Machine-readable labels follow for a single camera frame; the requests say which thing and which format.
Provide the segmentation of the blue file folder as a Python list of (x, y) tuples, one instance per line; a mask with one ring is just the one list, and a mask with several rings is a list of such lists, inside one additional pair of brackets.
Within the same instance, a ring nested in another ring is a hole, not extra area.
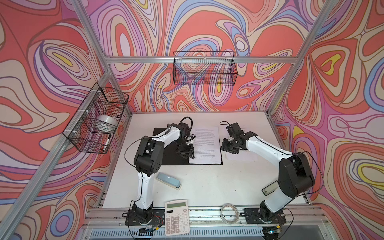
[[(166, 128), (154, 128), (153, 130), (153, 136), (158, 135), (165, 131)], [(167, 145), (164, 149), (164, 156), (163, 156), (163, 162), (162, 166), (188, 166), (188, 165), (211, 165), (211, 166), (222, 166), (223, 165), (223, 159), (222, 155), (220, 157), (220, 163), (215, 164), (194, 164), (189, 163), (188, 159), (183, 158), (180, 153), (177, 151), (177, 144), (176, 142), (172, 142), (169, 145)]]

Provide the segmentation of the printed paper sheet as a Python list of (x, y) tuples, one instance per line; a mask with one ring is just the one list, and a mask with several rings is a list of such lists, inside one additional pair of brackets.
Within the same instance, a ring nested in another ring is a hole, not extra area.
[(195, 158), (189, 158), (189, 164), (222, 165), (219, 128), (196, 128), (192, 133), (196, 135), (193, 140)]

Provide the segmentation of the printed paper sheets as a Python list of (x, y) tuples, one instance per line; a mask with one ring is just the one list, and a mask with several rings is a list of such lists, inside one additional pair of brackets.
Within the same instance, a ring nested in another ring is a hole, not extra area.
[(240, 151), (238, 154), (222, 152), (226, 159), (230, 162), (255, 162), (258, 160), (258, 155), (250, 151)]

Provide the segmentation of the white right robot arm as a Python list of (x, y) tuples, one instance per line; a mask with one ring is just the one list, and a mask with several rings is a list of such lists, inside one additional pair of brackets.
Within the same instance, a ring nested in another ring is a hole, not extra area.
[(287, 204), (315, 185), (315, 177), (305, 154), (276, 147), (254, 132), (244, 132), (238, 123), (227, 124), (226, 129), (230, 138), (223, 139), (222, 151), (231, 154), (250, 151), (278, 169), (278, 187), (260, 203), (260, 221), (271, 222)]

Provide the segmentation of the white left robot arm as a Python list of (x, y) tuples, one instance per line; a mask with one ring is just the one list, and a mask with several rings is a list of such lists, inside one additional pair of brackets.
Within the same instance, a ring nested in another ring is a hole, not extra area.
[(186, 160), (194, 158), (194, 146), (190, 143), (194, 139), (190, 136), (191, 130), (185, 123), (168, 124), (166, 130), (160, 134), (141, 139), (134, 157), (139, 177), (139, 199), (133, 204), (136, 215), (144, 218), (152, 214), (154, 174), (162, 166), (164, 150), (168, 145), (175, 143), (176, 154), (180, 157)]

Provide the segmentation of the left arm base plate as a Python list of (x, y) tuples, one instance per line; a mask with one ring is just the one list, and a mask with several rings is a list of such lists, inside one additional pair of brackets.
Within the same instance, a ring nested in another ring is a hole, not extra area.
[(152, 213), (136, 213), (134, 210), (128, 210), (122, 214), (126, 226), (161, 226), (165, 220), (164, 209), (154, 209)]

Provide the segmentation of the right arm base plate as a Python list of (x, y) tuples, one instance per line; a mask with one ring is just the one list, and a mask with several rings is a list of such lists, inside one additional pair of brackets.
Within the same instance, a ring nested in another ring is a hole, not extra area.
[(284, 225), (287, 220), (283, 210), (276, 213), (270, 213), (268, 209), (245, 208), (240, 213), (241, 217), (245, 217), (247, 224), (276, 224)]

